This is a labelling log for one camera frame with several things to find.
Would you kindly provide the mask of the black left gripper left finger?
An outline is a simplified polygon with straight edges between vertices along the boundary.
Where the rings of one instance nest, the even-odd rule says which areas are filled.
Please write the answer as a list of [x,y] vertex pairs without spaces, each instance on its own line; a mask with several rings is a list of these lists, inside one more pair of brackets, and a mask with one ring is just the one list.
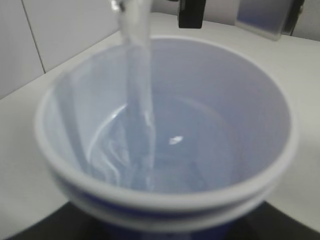
[[98,220],[71,203],[11,237],[10,240],[104,240],[105,231]]

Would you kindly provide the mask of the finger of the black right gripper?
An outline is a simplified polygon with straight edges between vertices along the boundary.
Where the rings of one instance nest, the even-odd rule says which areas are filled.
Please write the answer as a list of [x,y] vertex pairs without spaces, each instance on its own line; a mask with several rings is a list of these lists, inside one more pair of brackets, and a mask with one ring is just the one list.
[[180,29],[201,29],[206,0],[180,0],[178,7],[178,27]]

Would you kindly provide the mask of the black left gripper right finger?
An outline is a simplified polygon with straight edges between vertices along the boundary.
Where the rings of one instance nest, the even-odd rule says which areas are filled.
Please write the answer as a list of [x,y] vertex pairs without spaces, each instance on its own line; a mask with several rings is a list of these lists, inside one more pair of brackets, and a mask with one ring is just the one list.
[[284,214],[269,203],[237,220],[226,240],[318,240],[320,233]]

